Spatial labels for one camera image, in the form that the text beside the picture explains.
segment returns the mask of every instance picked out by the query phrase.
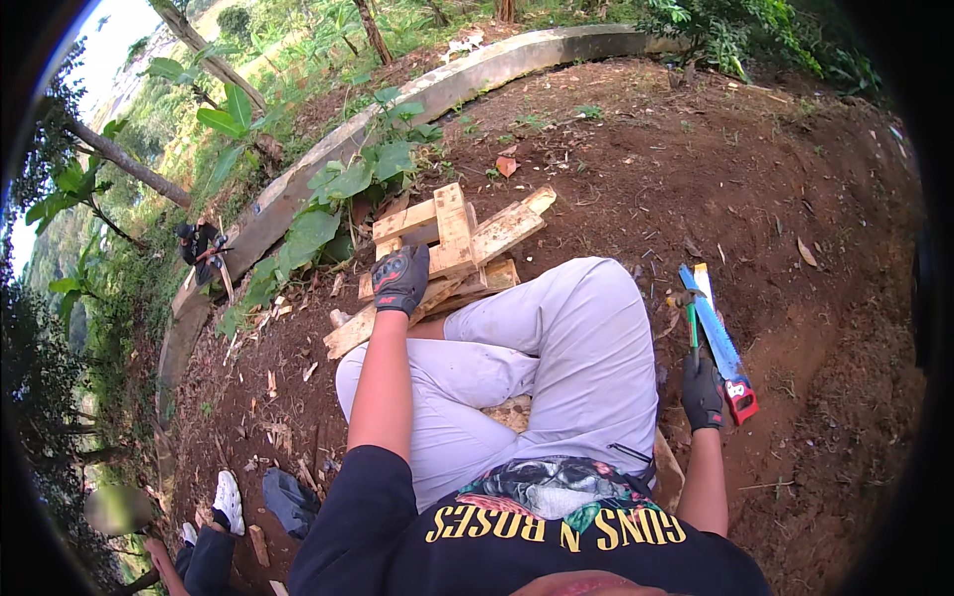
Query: white shoe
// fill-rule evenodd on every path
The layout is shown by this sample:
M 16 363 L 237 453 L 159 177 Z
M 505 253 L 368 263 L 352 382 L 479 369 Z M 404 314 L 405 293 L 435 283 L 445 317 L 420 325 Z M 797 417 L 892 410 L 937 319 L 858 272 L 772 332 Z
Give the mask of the white shoe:
M 245 520 L 241 517 L 241 495 L 236 477 L 228 470 L 218 473 L 216 501 L 212 507 L 218 509 L 229 519 L 229 531 L 238 536 L 245 535 Z
M 189 543 L 192 546 L 196 545 L 198 540 L 198 534 L 196 534 L 196 527 L 188 522 L 182 525 L 182 542 Z

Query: hand saw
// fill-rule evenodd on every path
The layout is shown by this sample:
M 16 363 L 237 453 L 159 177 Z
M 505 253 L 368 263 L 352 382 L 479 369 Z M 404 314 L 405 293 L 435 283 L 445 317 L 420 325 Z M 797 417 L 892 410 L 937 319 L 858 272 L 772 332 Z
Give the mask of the hand saw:
M 679 277 L 687 290 L 698 290 L 693 273 L 685 264 L 679 267 Z M 716 317 L 716 312 L 708 300 L 699 300 L 695 303 L 695 313 L 702 329 L 706 332 L 709 347 L 712 349 L 715 366 L 724 379 L 721 387 L 725 400 L 729 403 L 729 411 L 736 426 L 741 425 L 747 418 L 758 411 L 756 392 L 745 374 L 745 366 L 738 356 L 736 347 L 732 344 L 725 327 Z

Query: pile of wood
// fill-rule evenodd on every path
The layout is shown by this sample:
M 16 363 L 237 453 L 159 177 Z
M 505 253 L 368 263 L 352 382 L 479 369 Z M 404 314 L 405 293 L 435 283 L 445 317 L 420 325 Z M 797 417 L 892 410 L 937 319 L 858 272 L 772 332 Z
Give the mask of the pile of wood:
M 520 283 L 513 259 L 498 258 L 521 240 L 546 226 L 541 217 L 556 193 L 549 186 L 515 201 L 478 225 L 473 205 L 456 182 L 434 191 L 434 198 L 375 222 L 376 258 L 404 245 L 431 244 L 430 276 L 424 299 L 410 319 L 413 325 L 436 313 L 461 308 Z M 370 301 L 371 275 L 361 278 L 358 297 Z M 328 359 L 341 358 L 371 337 L 374 304 L 328 334 Z

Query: person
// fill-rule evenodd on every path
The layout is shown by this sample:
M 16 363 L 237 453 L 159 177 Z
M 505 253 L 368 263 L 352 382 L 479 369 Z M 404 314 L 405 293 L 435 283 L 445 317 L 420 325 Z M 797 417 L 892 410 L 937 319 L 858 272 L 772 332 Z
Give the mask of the person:
M 179 238 L 179 256 L 186 264 L 196 267 L 196 285 L 205 285 L 212 279 L 212 272 L 222 268 L 222 257 L 217 255 L 217 252 L 228 240 L 228 236 L 220 236 L 216 227 L 208 223 L 205 217 L 200 217 L 194 226 L 184 221 L 178 224 L 176 236 Z
M 147 538 L 145 548 L 170 596 L 239 596 L 242 592 L 228 582 L 235 536 L 244 534 L 239 485 L 232 472 L 222 470 L 218 472 L 212 522 L 198 534 L 192 524 L 182 525 L 183 547 L 176 561 L 173 563 L 166 545 L 158 538 Z
M 574 259 L 408 330 L 427 270 L 426 247 L 372 268 L 374 330 L 336 378 L 348 450 L 291 594 L 770 593 L 725 538 L 710 360 L 683 361 L 678 509 L 652 500 L 652 332 L 619 263 Z M 479 411 L 525 393 L 523 433 Z

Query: red and black glove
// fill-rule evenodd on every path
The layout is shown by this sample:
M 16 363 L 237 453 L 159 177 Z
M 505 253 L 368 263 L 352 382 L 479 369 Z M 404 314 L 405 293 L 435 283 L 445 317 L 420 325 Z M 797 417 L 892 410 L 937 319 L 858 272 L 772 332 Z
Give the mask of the red and black glove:
M 699 357 L 699 367 L 693 370 L 693 357 L 682 360 L 682 408 L 693 432 L 699 428 L 721 428 L 722 377 L 713 362 Z
M 403 311 L 409 318 L 424 298 L 430 268 L 430 249 L 425 244 L 405 246 L 371 267 L 374 305 L 379 311 Z

